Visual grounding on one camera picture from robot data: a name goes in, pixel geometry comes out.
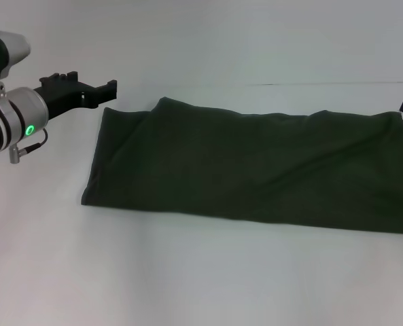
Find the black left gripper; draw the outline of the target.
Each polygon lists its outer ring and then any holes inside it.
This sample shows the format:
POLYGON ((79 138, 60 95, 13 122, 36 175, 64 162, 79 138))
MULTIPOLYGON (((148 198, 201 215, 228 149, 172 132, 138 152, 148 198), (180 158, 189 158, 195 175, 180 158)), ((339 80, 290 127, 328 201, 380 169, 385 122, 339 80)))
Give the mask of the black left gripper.
POLYGON ((117 98, 118 82, 111 80, 103 86, 92 87, 79 82, 78 72, 54 73, 39 79, 40 87, 35 91, 48 108, 48 119, 52 120, 72 109, 96 109, 99 105, 117 98))

